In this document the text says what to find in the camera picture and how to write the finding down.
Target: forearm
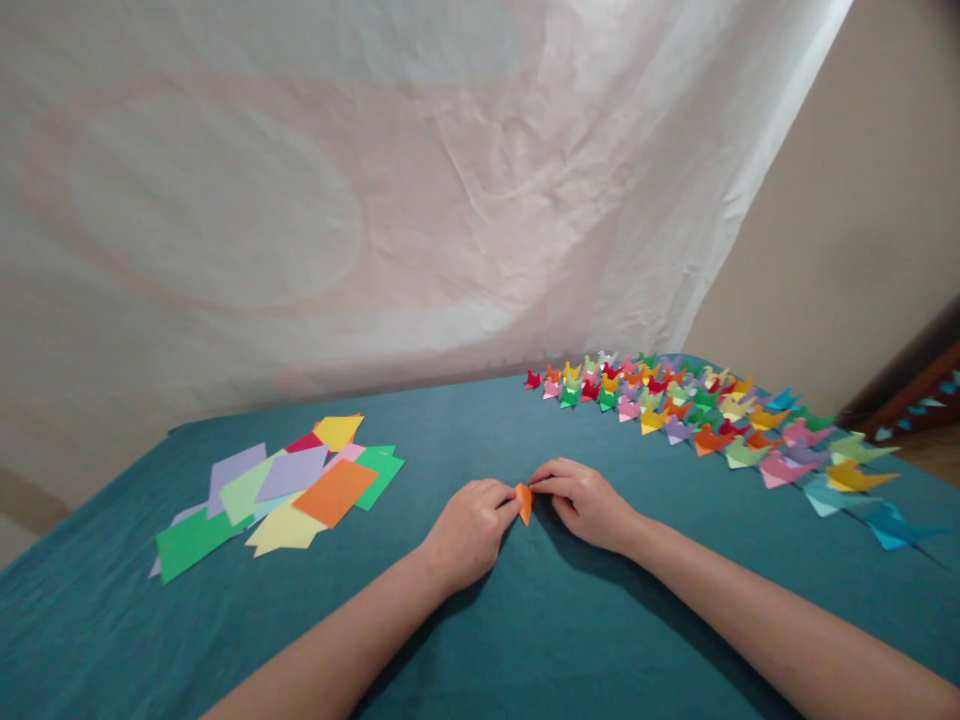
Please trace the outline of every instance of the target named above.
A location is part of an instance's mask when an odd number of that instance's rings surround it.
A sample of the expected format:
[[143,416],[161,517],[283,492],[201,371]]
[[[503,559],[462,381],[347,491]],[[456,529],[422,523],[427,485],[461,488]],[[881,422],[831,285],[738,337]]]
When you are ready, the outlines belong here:
[[960,690],[938,675],[660,523],[638,520],[624,554],[811,720],[960,717]]
[[414,551],[247,678],[206,717],[347,717],[447,595]]

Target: wall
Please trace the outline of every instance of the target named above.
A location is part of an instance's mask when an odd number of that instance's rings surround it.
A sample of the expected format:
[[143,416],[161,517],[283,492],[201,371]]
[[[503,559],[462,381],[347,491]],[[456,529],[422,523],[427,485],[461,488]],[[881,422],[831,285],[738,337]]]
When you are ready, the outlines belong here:
[[960,291],[958,14],[854,3],[687,352],[834,413]]

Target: left hand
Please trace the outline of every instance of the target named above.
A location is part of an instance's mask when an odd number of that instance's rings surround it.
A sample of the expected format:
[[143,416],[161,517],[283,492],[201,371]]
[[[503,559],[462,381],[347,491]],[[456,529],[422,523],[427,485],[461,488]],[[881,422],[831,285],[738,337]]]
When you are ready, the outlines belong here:
[[445,592],[463,590],[493,568],[503,533],[520,512],[516,495],[514,488],[488,479],[471,480],[450,498],[414,551],[430,565]]

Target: floor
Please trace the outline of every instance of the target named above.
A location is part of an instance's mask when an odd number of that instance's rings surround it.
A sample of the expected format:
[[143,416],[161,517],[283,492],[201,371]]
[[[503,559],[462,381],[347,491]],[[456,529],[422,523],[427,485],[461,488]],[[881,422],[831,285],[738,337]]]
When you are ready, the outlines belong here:
[[960,488],[960,425],[928,430],[893,441],[901,460]]

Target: hand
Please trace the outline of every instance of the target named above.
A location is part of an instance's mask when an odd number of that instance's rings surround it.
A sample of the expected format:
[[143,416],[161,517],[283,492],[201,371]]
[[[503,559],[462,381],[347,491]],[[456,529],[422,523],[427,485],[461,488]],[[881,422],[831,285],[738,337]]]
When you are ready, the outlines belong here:
[[643,516],[593,468],[557,458],[530,478],[530,489],[553,495],[553,508],[563,524],[591,545],[627,554]]
[[516,495],[499,480],[471,480],[450,498],[414,551],[425,558],[445,592],[463,590],[493,568],[503,533],[520,512]]

